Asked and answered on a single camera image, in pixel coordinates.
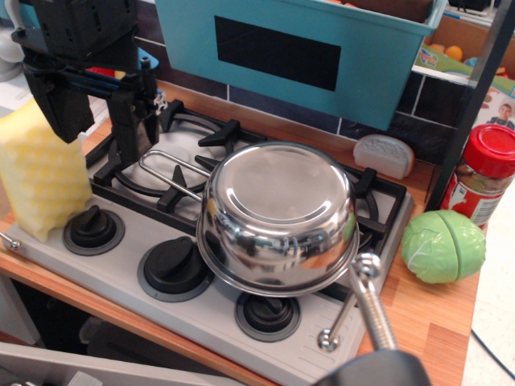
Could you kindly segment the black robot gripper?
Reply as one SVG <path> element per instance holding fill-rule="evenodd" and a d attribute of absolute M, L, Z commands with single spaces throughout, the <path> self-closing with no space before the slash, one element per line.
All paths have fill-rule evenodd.
<path fill-rule="evenodd" d="M 159 62 L 135 42 L 136 1 L 29 1 L 35 23 L 15 18 L 23 73 L 53 132 L 66 143 L 93 124 L 88 94 L 72 85 L 89 68 L 125 72 L 107 100 L 122 163 L 137 162 L 159 140 Z"/>

